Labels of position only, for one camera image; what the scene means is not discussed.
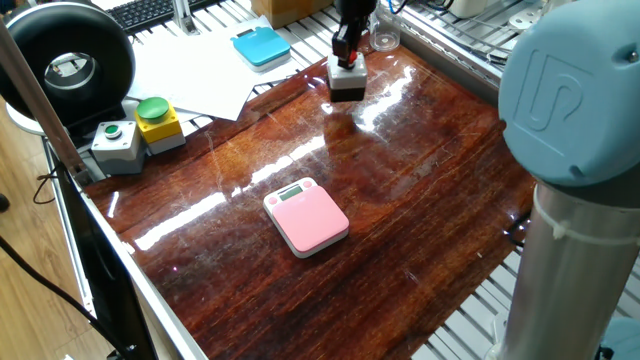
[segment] green button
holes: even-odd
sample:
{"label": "green button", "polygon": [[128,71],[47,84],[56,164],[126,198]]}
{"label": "green button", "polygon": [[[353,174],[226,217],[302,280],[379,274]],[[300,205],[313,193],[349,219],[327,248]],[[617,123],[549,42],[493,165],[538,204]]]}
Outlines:
{"label": "green button", "polygon": [[148,98],[138,104],[136,111],[143,120],[152,124],[159,123],[169,111],[169,102],[161,97]]}
{"label": "green button", "polygon": [[118,126],[117,125],[109,125],[104,130],[104,132],[106,132],[107,134],[115,134],[116,131],[118,131]]}

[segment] cable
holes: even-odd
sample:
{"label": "cable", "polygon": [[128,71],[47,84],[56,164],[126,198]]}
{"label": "cable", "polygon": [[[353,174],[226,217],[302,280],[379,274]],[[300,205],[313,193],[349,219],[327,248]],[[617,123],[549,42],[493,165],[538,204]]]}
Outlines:
{"label": "cable", "polygon": [[398,14],[400,14],[400,11],[402,11],[402,9],[404,9],[404,7],[407,5],[408,2],[409,2],[409,0],[404,0],[404,2],[402,3],[402,5],[400,5],[398,10],[393,10],[393,3],[391,3],[391,0],[389,0],[389,10],[391,11],[391,13],[393,15],[398,15]]}
{"label": "cable", "polygon": [[96,331],[98,331],[100,335],[102,335],[108,342],[110,342],[111,345],[116,349],[116,351],[118,351],[118,353],[120,353],[120,355],[125,360],[134,360],[133,354],[129,352],[127,347],[122,345],[120,341],[118,341],[118,339],[113,336],[113,334],[111,334],[111,332],[104,325],[102,325],[100,321],[98,321],[98,319],[93,317],[93,315],[91,315],[91,313],[89,313],[79,302],[71,297],[71,295],[67,294],[64,290],[60,289],[55,284],[47,280],[44,276],[40,275],[40,273],[38,273],[34,268],[31,267],[31,265],[29,265],[22,257],[20,257],[20,255],[11,247],[11,245],[9,245],[9,243],[7,243],[7,241],[2,236],[0,236],[0,248],[2,248],[2,250],[4,250],[7,255],[9,255],[9,257],[16,262],[16,264],[18,264],[18,266],[20,266],[22,270],[29,274],[29,276],[31,276],[34,280],[42,284],[47,289],[53,291],[56,295],[61,297],[62,300],[66,301],[76,310],[78,310],[78,312],[82,314],[82,316],[87,318],[91,326],[93,326],[93,328],[96,329]]}
{"label": "cable", "polygon": [[[450,23],[450,22],[446,21],[445,19],[443,19],[443,18],[442,18],[442,16],[441,16],[441,14],[437,14],[437,13],[435,13],[434,11],[432,11],[431,9],[429,9],[429,7],[426,7],[426,8],[425,8],[425,7],[424,7],[425,5],[423,5],[423,4],[420,4],[420,5],[421,5],[425,10],[429,11],[429,13],[431,13],[433,16],[435,16],[436,18],[438,18],[438,20],[445,22],[445,23],[446,23],[446,26],[448,26],[448,27],[452,27],[454,30],[456,30],[456,31],[458,31],[458,32],[460,32],[460,33],[462,33],[462,34],[464,34],[465,36],[468,36],[468,37],[469,37],[469,38],[471,38],[472,40],[474,40],[474,41],[476,41],[476,42],[479,42],[479,43],[481,43],[481,44],[483,44],[483,45],[485,45],[485,46],[487,46],[487,47],[490,47],[490,48],[492,48],[493,50],[500,50],[500,51],[505,52],[505,53],[511,53],[511,51],[512,51],[511,49],[507,49],[507,48],[503,48],[503,47],[500,47],[500,46],[496,46],[496,45],[494,45],[494,44],[492,44],[492,43],[490,43],[490,42],[484,41],[484,40],[482,40],[482,39],[480,39],[480,38],[478,38],[478,37],[476,37],[476,36],[473,36],[473,35],[471,35],[471,34],[469,34],[469,33],[465,32],[464,30],[461,30],[461,29],[460,29],[459,27],[457,27],[456,25],[454,25],[454,24],[452,24],[452,23]],[[455,37],[453,34],[451,34],[451,33],[450,33],[450,32],[448,32],[448,31],[445,31],[443,28],[440,28],[439,26],[432,26],[432,28],[433,28],[434,30],[436,30],[437,32],[439,32],[440,34],[442,34],[442,35],[446,36],[447,38],[449,38],[449,40],[451,40],[451,41],[455,42],[457,45],[462,46],[462,47],[465,47],[465,48],[467,48],[467,49],[474,49],[474,48],[473,48],[473,47],[471,47],[470,45],[467,45],[467,44],[462,43],[462,42],[460,41],[460,39],[456,39],[456,37]],[[484,52],[484,51],[479,51],[479,50],[477,50],[477,49],[474,49],[474,50],[475,50],[476,52],[481,52],[481,53],[483,53],[485,56],[488,54],[488,53],[486,53],[486,52]]]}
{"label": "cable", "polygon": [[33,194],[33,202],[36,205],[44,205],[44,204],[48,204],[50,202],[52,202],[53,200],[55,200],[56,198],[51,198],[50,200],[47,201],[38,201],[36,200],[36,198],[38,197],[38,194],[40,194],[40,191],[42,191],[42,188],[44,187],[44,184],[47,183],[47,181],[49,179],[57,179],[58,176],[57,175],[53,175],[56,171],[58,171],[58,169],[60,169],[60,167],[62,166],[62,163],[59,162],[58,165],[56,165],[53,170],[51,170],[51,172],[47,175],[40,175],[37,177],[37,180],[40,181],[40,186],[38,186],[38,190],[36,190],[36,193]]}
{"label": "cable", "polygon": [[521,248],[524,248],[524,242],[516,240],[513,238],[513,233],[516,232],[516,230],[518,230],[518,228],[527,220],[529,220],[529,218],[531,217],[531,210],[527,211],[526,213],[522,214],[512,225],[511,227],[509,227],[509,229],[506,231],[506,235],[507,235],[507,239],[509,240],[510,243],[512,243],[515,246],[519,246]]}
{"label": "cable", "polygon": [[442,4],[435,4],[435,1],[427,1],[427,6],[437,11],[449,11],[451,5],[453,4],[453,0],[443,0]]}

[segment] robot logo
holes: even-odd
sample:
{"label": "robot logo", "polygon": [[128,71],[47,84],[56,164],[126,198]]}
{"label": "robot logo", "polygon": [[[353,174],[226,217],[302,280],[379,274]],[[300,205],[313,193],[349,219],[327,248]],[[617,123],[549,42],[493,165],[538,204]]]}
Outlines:
{"label": "robot logo", "polygon": [[534,131],[544,131],[550,124],[562,126],[579,109],[590,78],[591,74],[566,61],[533,51],[515,118]]}

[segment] glass jar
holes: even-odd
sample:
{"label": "glass jar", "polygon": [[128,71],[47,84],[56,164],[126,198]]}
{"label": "glass jar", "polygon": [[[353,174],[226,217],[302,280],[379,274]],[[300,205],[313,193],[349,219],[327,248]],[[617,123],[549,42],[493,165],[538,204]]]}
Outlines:
{"label": "glass jar", "polygon": [[402,1],[391,0],[391,7],[398,14],[394,14],[389,8],[389,0],[378,2],[376,10],[370,18],[369,42],[377,51],[391,51],[400,46],[400,34],[402,33]]}

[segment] white paper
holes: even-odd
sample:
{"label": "white paper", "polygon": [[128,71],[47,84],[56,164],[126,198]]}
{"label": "white paper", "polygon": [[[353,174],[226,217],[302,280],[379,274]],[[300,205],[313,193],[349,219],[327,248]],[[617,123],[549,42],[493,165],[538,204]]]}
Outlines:
{"label": "white paper", "polygon": [[136,76],[128,96],[161,96],[175,108],[237,120],[258,76],[229,44],[210,33],[134,47]]}

